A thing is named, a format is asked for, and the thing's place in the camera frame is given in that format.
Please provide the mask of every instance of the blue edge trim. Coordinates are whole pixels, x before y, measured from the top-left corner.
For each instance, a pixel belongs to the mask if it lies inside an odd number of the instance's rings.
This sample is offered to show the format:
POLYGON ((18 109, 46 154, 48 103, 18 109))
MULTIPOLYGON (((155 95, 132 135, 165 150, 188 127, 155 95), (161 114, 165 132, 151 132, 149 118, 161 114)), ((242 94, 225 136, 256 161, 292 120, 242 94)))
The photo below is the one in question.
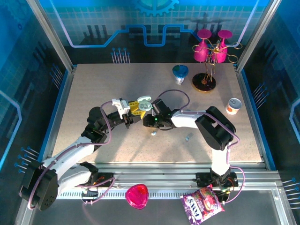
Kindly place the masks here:
MULTIPOLYGON (((251 90, 250 90, 250 86, 249 86, 249 83, 248 83, 248 80, 246 78, 246 74, 245 74, 244 70, 241 71, 241 74, 243 76, 247 92, 249 94, 249 99, 250 99, 250 102, 251 102, 251 106, 253 108, 255 119, 257 121, 259 132, 262 136, 262 142, 263 142, 263 145, 264 145, 264 148, 265 148, 265 151, 266 151, 267 160, 270 164, 270 169, 271 170, 276 170, 274 160, 273 160, 273 157, 272 157, 272 154, 271 154, 268 142, 267 142, 267 138, 266 138, 266 135, 264 134, 263 126, 262 126, 261 120, 260 120, 259 115, 258 115, 258 111, 257 111, 256 107, 254 107, 255 103, 254 103, 253 96, 252 96, 251 90)), ((51 131, 51 128, 52 128, 53 123, 54 123, 54 118, 55 118, 57 110, 58 110, 58 105, 60 103, 60 99, 61 99, 62 92, 63 92, 65 84, 66 84, 67 77, 68 77, 68 71, 66 70, 65 75, 64 75, 64 79, 63 79, 62 84, 61 84, 60 91, 58 93, 58 96, 57 96, 57 99, 56 99, 56 102, 55 102, 55 106, 54 106, 54 109, 53 109, 53 112, 52 112, 52 116, 51 116, 51 119, 50 119, 50 122, 49 122, 49 126, 48 126, 48 129, 47 129, 47 132, 46 132, 46 135, 45 135, 42 147, 41 147, 41 151, 40 151, 40 154, 39 154, 38 159, 37 159, 39 162, 41 162, 42 159, 43 159, 43 155, 44 155, 44 152, 45 152, 45 149, 46 149, 46 145, 47 145, 47 142, 48 142, 48 139, 49 139, 49 136, 50 136, 50 131, 51 131)))
POLYGON ((249 95, 251 106, 253 108, 253 112, 254 112, 254 116, 255 116, 255 119, 256 119, 256 122, 257 122, 257 125, 258 125, 259 133, 262 136, 262 143, 263 143, 265 151, 266 151, 266 156, 267 156, 267 160, 268 160, 269 165, 270 165, 270 169, 271 170, 276 170, 275 163, 274 163, 274 160, 273 160, 273 157, 272 157, 272 154, 271 154, 271 150, 269 148, 266 135, 264 134, 263 126, 262 126, 261 120, 259 118, 257 108, 255 107, 255 102, 254 102, 254 99, 253 99, 253 96, 252 96, 252 92, 251 92, 248 80, 246 78, 245 71, 242 70, 241 73, 242 73, 242 76, 243 76, 243 79, 244 79, 244 82, 245 82, 245 85, 246 85, 246 89, 247 89, 247 92, 248 92, 248 95, 249 95))
POLYGON ((49 140, 51 128, 53 126, 54 119, 55 119, 55 116, 56 116, 56 113, 57 113, 57 110, 58 110, 58 106, 60 104, 60 99, 61 99, 61 96, 62 96, 62 92, 65 88, 67 77, 68 77, 68 71, 66 70, 64 78, 63 78, 61 86, 60 86, 60 91, 58 92, 58 96, 57 96, 57 99, 56 99, 56 102, 55 102, 55 105, 54 105, 52 116, 50 118, 49 126, 48 126, 48 129, 47 129, 46 134, 45 134, 45 138, 44 138, 44 141, 43 141, 43 144, 42 144, 42 147, 41 147, 41 151, 40 151, 39 156, 37 158, 38 162, 42 162, 42 160, 43 160, 43 155, 44 155, 45 150, 46 150, 46 145, 47 145, 48 140, 49 140))

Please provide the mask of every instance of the pink plastic container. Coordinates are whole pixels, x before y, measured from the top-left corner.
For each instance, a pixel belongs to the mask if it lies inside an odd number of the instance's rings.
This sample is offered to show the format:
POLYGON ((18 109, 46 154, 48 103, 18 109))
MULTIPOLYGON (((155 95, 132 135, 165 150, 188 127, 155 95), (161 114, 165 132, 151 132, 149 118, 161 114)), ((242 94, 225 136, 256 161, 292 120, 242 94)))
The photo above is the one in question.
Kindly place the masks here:
POLYGON ((199 38, 202 39, 202 42, 200 42, 194 49, 194 59, 198 62, 205 62, 209 53, 208 46, 205 43, 205 39, 211 37, 211 31, 207 29, 202 29, 197 32, 197 35, 199 38))
POLYGON ((125 194, 125 198, 129 205, 131 205, 133 208, 142 210, 146 207, 149 199, 148 188, 144 184, 134 185, 128 189, 125 194))

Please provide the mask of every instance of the small white object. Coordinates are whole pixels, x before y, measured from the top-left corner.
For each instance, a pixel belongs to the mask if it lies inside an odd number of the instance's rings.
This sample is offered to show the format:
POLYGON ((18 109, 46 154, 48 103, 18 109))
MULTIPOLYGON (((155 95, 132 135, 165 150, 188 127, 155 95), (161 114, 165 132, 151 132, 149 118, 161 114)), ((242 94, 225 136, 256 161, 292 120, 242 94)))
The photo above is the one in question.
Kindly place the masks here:
POLYGON ((235 115, 242 107, 242 102, 237 98, 231 98, 226 106, 226 112, 230 115, 235 115))
POLYGON ((151 97, 149 95, 142 96, 137 99, 137 102, 139 103, 139 110, 142 111, 149 111, 152 109, 152 104, 149 102, 151 100, 151 97))
POLYGON ((121 119, 123 118, 122 115, 127 114, 130 111, 130 105, 126 100, 113 99, 112 105, 118 108, 118 112, 121 119))

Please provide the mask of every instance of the blue cup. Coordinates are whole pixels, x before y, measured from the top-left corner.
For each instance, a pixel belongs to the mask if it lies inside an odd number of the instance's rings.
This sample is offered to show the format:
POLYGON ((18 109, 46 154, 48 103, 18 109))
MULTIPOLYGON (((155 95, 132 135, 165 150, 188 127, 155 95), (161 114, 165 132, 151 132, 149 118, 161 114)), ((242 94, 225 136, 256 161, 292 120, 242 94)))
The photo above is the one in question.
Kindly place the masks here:
POLYGON ((175 82, 178 85, 181 85, 184 81, 184 78, 188 75, 188 67, 184 65, 176 65, 172 69, 175 76, 175 82))

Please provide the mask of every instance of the gear logo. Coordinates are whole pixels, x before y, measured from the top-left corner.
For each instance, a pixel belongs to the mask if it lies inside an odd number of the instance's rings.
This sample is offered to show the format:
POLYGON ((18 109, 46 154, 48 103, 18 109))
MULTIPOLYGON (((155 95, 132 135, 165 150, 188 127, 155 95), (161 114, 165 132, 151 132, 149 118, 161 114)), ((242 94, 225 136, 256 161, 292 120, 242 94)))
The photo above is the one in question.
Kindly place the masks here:
POLYGON ((140 10, 140 13, 146 13, 147 16, 153 15, 162 16, 163 13, 169 13, 169 10, 174 9, 174 5, 178 4, 178 0, 133 0, 135 9, 140 10))

